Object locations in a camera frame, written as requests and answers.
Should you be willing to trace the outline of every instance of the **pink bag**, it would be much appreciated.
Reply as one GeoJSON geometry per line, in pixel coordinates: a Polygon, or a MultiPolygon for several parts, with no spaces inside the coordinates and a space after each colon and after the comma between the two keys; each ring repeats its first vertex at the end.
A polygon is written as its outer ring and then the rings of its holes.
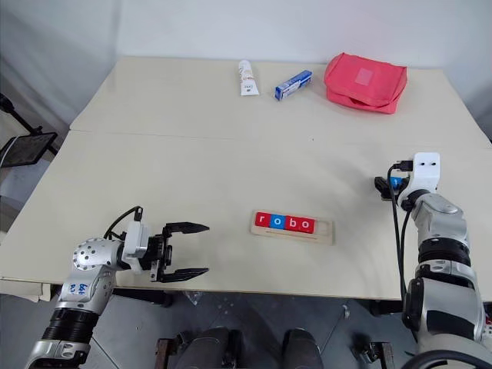
{"type": "Polygon", "coordinates": [[[326,67],[324,83],[332,102],[393,114],[407,84],[407,67],[341,53],[326,67]]]}

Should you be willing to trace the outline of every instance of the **silver robotic arm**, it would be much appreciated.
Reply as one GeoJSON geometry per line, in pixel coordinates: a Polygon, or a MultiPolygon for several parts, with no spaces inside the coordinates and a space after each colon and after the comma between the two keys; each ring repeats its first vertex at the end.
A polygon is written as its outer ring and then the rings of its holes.
{"type": "Polygon", "coordinates": [[[492,367],[492,353],[481,344],[485,311],[471,268],[467,224],[462,210],[436,193],[439,154],[417,153],[394,167],[411,173],[394,190],[400,207],[411,212],[419,245],[403,313],[417,336],[418,353],[405,368],[492,367]]]}
{"type": "Polygon", "coordinates": [[[140,274],[149,270],[151,281],[163,283],[186,281],[208,271],[192,268],[165,273],[171,264],[172,246],[168,244],[171,234],[196,233],[208,227],[188,222],[168,223],[161,234],[151,236],[148,227],[141,223],[141,216],[142,208],[132,208],[111,225],[104,238],[90,238],[77,246],[71,273],[61,288],[50,325],[35,344],[26,369],[77,368],[85,363],[92,330],[115,288],[116,271],[132,269],[140,274]],[[135,213],[134,220],[130,221],[127,232],[114,233],[112,228],[131,213],[135,213]]]}

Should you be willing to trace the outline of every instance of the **black cable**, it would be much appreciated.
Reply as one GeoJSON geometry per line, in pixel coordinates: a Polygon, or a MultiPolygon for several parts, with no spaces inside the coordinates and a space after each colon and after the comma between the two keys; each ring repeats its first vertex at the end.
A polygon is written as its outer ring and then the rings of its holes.
{"type": "Polygon", "coordinates": [[[403,227],[401,228],[401,241],[400,241],[400,263],[401,263],[401,283],[403,283],[405,293],[407,292],[407,284],[405,283],[405,231],[407,230],[408,219],[410,218],[411,211],[407,211],[405,219],[403,220],[403,227]]]}
{"type": "Polygon", "coordinates": [[[116,233],[116,232],[113,232],[113,231],[109,232],[108,237],[109,237],[109,239],[110,239],[110,240],[112,240],[112,239],[113,239],[113,237],[116,237],[118,240],[122,240],[122,239],[121,239],[121,235],[120,235],[120,234],[118,234],[118,233],[116,233]]]}
{"type": "Polygon", "coordinates": [[[116,218],[115,221],[113,221],[111,223],[111,225],[109,226],[108,230],[106,231],[105,235],[104,235],[104,238],[108,238],[111,236],[111,233],[113,231],[113,228],[121,221],[123,220],[123,218],[129,216],[131,213],[135,213],[135,216],[137,214],[141,214],[141,212],[143,211],[143,208],[142,206],[134,206],[133,208],[127,210],[126,212],[124,212],[122,215],[120,215],[119,217],[116,218]]]}
{"type": "Polygon", "coordinates": [[[393,209],[393,223],[394,223],[394,236],[397,244],[397,260],[398,260],[398,271],[400,272],[400,295],[401,301],[403,302],[405,298],[405,294],[407,293],[407,288],[405,286],[405,281],[403,277],[403,265],[402,260],[400,258],[401,254],[401,246],[400,246],[400,226],[398,224],[398,215],[397,215],[397,201],[394,197],[393,185],[391,184],[391,172],[396,168],[396,165],[393,164],[387,170],[387,184],[390,188],[390,196],[391,196],[391,207],[393,209]]]}
{"type": "Polygon", "coordinates": [[[473,365],[479,369],[492,369],[492,364],[487,363],[479,359],[478,357],[470,356],[457,351],[449,350],[435,350],[427,351],[423,354],[415,355],[412,357],[401,369],[421,369],[425,368],[425,365],[433,364],[436,361],[459,361],[463,364],[473,365]]]}

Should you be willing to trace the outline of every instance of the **white table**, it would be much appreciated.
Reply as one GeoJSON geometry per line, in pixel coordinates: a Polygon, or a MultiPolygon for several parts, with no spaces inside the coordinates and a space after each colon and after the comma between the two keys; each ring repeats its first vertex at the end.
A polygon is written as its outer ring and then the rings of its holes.
{"type": "MultiPolygon", "coordinates": [[[[122,59],[2,243],[2,278],[62,283],[76,244],[139,204],[156,233],[172,221],[208,225],[171,240],[174,267],[210,271],[177,284],[125,271],[120,286],[399,298],[391,209],[372,181],[396,160],[432,150],[441,153],[440,193],[465,211],[480,292],[492,300],[492,150],[440,71],[409,71],[388,116],[325,101],[318,65],[254,63],[263,95],[240,98],[235,65],[122,59]],[[304,68],[313,85],[274,100],[270,90],[304,68]],[[187,94],[210,81],[207,94],[187,94]],[[331,219],[334,245],[253,235],[259,208],[331,219]]],[[[407,280],[416,265],[411,225],[407,280]]]]}

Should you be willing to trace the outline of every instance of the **red letter block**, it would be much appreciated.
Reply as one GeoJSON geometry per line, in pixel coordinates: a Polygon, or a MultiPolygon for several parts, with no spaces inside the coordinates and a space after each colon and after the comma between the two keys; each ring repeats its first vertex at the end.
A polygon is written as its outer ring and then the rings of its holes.
{"type": "Polygon", "coordinates": [[[299,232],[300,226],[301,226],[301,218],[291,217],[290,215],[285,217],[285,229],[287,231],[299,232]]]}
{"type": "Polygon", "coordinates": [[[300,225],[299,231],[304,233],[314,233],[314,219],[298,218],[300,225]]]}
{"type": "Polygon", "coordinates": [[[254,219],[254,225],[259,227],[270,227],[270,218],[271,214],[258,212],[254,219]]]}

